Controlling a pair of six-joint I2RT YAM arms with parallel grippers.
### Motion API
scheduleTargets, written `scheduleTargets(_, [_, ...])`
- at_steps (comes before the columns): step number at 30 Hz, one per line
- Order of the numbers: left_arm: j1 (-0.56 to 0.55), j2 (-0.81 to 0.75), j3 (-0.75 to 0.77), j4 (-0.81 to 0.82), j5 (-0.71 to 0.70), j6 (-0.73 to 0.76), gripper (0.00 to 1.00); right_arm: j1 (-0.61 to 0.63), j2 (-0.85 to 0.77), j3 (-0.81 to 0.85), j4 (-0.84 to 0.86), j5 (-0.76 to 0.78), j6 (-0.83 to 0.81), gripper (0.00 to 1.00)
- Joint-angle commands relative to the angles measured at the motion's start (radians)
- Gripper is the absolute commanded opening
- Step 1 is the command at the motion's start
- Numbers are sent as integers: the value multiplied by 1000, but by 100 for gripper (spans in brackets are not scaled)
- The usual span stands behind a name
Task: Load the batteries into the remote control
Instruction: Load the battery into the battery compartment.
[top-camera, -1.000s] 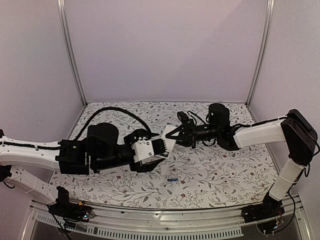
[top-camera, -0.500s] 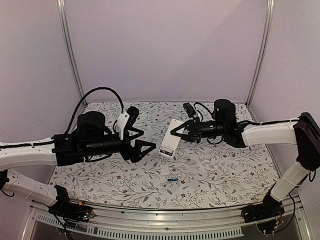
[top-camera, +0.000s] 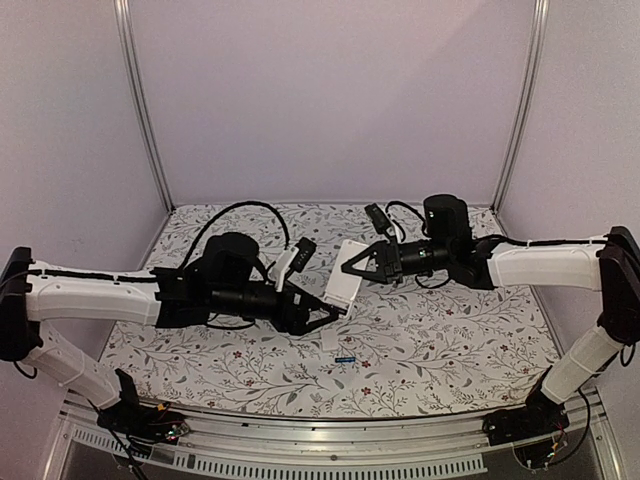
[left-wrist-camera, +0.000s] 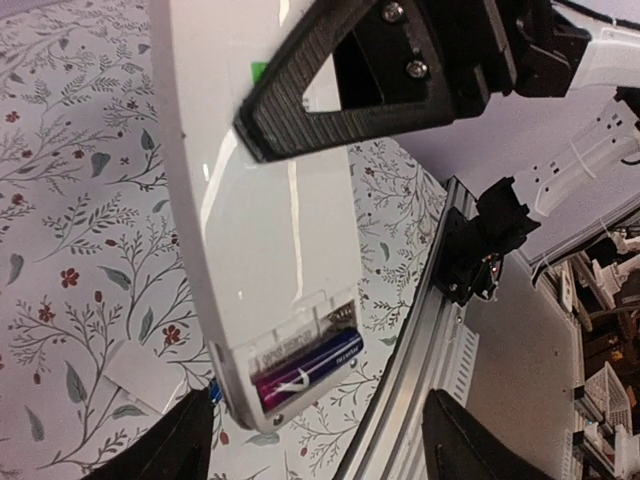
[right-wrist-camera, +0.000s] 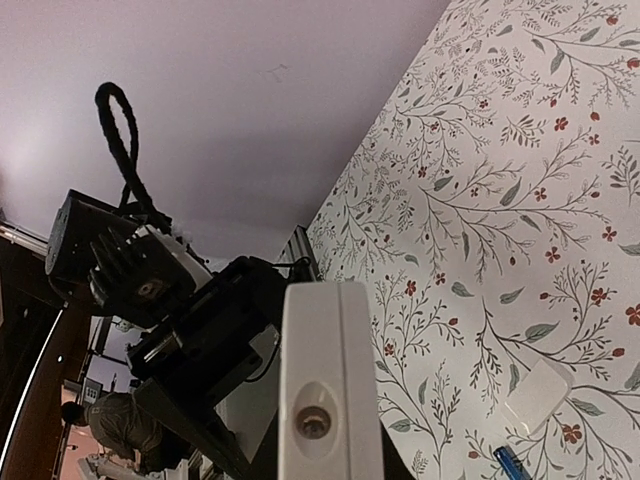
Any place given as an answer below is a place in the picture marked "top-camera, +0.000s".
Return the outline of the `white battery cover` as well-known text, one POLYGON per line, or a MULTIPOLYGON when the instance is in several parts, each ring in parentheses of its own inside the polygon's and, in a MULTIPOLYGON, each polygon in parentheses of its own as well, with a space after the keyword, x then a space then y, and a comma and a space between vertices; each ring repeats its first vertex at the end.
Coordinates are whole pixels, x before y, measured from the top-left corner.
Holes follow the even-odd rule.
POLYGON ((337 331, 333 329, 322 330, 321 346, 324 351, 337 351, 340 347, 337 331))

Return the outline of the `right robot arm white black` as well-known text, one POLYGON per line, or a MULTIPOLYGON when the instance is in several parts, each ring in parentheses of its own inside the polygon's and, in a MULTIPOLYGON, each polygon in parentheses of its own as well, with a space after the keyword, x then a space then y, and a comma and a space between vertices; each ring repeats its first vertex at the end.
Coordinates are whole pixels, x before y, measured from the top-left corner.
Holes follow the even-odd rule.
POLYGON ((520 285, 574 287, 602 296, 602 311, 569 351, 538 380, 517 415, 517 427, 537 436, 559 408, 627 346, 639 341, 639 247, 622 226, 587 239, 519 241, 492 234, 476 238, 467 204, 451 194, 426 198, 422 240, 400 243, 376 204, 365 212, 384 240, 341 265, 345 274, 378 284, 444 270, 453 282, 476 290, 520 285))

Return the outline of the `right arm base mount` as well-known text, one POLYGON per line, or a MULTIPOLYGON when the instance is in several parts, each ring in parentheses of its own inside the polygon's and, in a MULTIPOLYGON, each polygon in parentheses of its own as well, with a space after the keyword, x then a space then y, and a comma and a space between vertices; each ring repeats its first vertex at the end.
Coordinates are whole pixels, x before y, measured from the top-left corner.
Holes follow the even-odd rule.
POLYGON ((546 468, 564 441, 569 419, 563 406, 543 411, 521 406, 499 409, 483 417, 482 431, 491 446, 511 444, 524 468, 546 468))

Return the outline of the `white remote control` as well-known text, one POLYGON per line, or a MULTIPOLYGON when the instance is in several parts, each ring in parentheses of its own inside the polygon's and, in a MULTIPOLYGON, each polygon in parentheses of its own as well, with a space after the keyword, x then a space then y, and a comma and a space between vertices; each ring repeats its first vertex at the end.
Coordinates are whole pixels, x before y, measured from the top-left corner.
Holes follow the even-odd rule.
POLYGON ((323 301, 337 307, 343 318, 348 318, 352 313, 362 278, 344 273, 342 271, 342 265, 352 257, 360 254, 367 247, 367 244, 355 240, 344 240, 338 250, 329 276, 323 301))

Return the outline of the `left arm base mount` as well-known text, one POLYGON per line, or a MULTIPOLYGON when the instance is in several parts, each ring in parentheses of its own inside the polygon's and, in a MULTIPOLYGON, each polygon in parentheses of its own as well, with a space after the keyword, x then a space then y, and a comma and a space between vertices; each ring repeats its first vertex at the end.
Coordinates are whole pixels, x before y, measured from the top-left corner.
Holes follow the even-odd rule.
POLYGON ((100 427, 136 442, 175 445, 191 432, 186 417, 174 411, 170 402, 151 407, 121 400, 107 409, 98 409, 97 414, 100 427))

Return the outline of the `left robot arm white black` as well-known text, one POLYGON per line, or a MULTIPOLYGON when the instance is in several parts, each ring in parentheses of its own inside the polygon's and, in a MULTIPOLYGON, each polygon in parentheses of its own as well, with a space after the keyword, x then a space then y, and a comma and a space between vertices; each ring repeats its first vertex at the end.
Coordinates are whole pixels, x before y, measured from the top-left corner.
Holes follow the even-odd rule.
POLYGON ((1 358, 41 369, 83 395, 128 434, 148 426, 133 379, 88 357, 49 320, 116 321, 179 329, 207 326, 215 315, 266 320, 303 336, 346 314, 289 282, 316 245, 307 238, 285 249, 272 269, 259 258, 256 241, 230 232, 208 239, 200 257, 178 268, 138 272, 64 270, 36 262, 28 247, 16 248, 1 274, 1 358))

